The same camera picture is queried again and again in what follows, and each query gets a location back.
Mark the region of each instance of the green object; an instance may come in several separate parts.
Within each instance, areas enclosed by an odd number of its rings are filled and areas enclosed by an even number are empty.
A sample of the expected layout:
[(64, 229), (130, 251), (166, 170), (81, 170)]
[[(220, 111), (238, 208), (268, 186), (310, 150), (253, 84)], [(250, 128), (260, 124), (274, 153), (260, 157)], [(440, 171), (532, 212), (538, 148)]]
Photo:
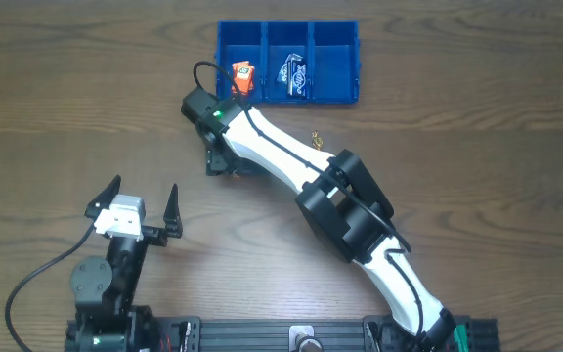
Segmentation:
[(468, 336), (466, 335), (466, 326), (458, 325), (454, 330), (454, 340), (457, 343), (459, 352), (468, 352)]

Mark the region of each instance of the blue bin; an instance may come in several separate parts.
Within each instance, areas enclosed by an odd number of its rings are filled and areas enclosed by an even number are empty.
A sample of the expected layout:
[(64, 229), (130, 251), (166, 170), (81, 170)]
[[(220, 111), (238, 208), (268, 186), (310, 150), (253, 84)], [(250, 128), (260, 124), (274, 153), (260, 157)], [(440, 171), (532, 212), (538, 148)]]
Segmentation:
[[(232, 72), (232, 64), (255, 67), (251, 103), (352, 104), (360, 91), (360, 40), (357, 21), (219, 21), (216, 62)], [(277, 82), (288, 54), (307, 63), (306, 99), (289, 97)], [(230, 96), (231, 84), (217, 73), (216, 94)]]

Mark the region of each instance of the gold object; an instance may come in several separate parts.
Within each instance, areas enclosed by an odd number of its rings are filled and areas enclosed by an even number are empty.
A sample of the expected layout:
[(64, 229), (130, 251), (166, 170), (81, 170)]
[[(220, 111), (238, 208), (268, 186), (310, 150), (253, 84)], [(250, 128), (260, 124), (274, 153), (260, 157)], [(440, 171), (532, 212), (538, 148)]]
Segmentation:
[(323, 147), (323, 138), (319, 136), (319, 131), (312, 132), (312, 147), (317, 151), (320, 151)]

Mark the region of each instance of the orange box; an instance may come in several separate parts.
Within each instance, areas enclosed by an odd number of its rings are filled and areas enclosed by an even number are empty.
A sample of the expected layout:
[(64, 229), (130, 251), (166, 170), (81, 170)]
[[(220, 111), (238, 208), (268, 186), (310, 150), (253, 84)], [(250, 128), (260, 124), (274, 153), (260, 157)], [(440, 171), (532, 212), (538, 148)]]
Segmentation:
[[(240, 92), (243, 95), (247, 95), (250, 90), (253, 90), (253, 75), (255, 73), (255, 67), (249, 64), (249, 61), (233, 63), (232, 69), (234, 70), (234, 81), (238, 85)], [(236, 89), (232, 86), (232, 93), (235, 93)]]

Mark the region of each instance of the wooden tabletop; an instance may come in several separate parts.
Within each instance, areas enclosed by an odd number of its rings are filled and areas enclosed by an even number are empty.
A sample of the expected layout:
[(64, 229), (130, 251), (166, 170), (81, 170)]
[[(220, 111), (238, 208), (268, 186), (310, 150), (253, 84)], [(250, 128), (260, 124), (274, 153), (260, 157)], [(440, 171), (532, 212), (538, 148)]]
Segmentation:
[[(358, 154), (454, 314), (498, 318), (502, 349), (563, 349), (563, 1), (0, 0), (0, 350), (11, 289), (71, 247), (112, 177), (162, 225), (180, 187), (184, 236), (152, 247), (136, 303), (158, 316), (362, 318), (389, 307), (314, 238), (271, 177), (206, 177), (180, 114), (220, 19), (357, 19), (360, 100), (262, 106), (280, 129)], [(213, 72), (201, 70), (213, 89)], [(26, 286), (23, 340), (62, 350), (72, 266)]]

